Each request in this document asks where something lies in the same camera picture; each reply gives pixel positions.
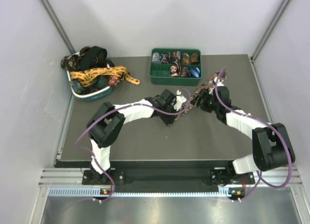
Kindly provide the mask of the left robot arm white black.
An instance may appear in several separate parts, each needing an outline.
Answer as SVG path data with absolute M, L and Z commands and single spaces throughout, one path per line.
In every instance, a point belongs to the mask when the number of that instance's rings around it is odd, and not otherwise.
M 87 124 L 93 155 L 90 170 L 86 171 L 84 176 L 93 183 L 106 183 L 110 177 L 110 148 L 122 127 L 139 119 L 153 117 L 160 118 L 167 126 L 171 125 L 186 103 L 187 98 L 180 90 L 174 94 L 168 89 L 160 95 L 147 97 L 135 103 L 103 103 Z

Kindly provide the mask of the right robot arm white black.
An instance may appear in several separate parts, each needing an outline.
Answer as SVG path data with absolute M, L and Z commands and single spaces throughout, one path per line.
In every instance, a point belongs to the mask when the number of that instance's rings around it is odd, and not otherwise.
M 226 86 L 218 87 L 217 91 L 198 89 L 191 97 L 191 105 L 208 113 L 214 112 L 219 121 L 252 140 L 252 154 L 228 162 L 226 178 L 229 182 L 238 183 L 246 173 L 269 171 L 295 162 L 295 153 L 285 125 L 258 120 L 232 106 Z

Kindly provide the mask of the brown floral tie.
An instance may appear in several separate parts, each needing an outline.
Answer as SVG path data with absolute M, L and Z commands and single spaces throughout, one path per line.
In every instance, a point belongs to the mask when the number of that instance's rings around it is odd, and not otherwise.
M 175 121 L 177 121 L 180 117 L 184 116 L 186 113 L 188 113 L 190 110 L 197 108 L 194 106 L 194 101 L 200 94 L 202 90 L 206 90 L 209 92 L 211 81 L 216 78 L 216 82 L 219 80 L 223 80 L 223 82 L 226 80 L 226 72 L 216 72 L 214 73 L 206 82 L 204 82 L 198 89 L 195 90 L 195 92 L 190 97 L 190 104 L 185 104 L 183 107 L 183 112 L 181 114 L 178 114 L 175 118 Z M 224 124 L 227 123 L 226 121 L 226 114 L 228 113 L 228 110 L 222 105 L 224 103 L 227 106 L 231 105 L 231 100 L 229 96 L 229 90 L 226 86 L 222 87 L 215 87 L 213 91 L 213 105 L 212 105 L 212 111 L 205 111 L 208 113 L 214 112 L 216 114 L 216 118 L 223 122 Z

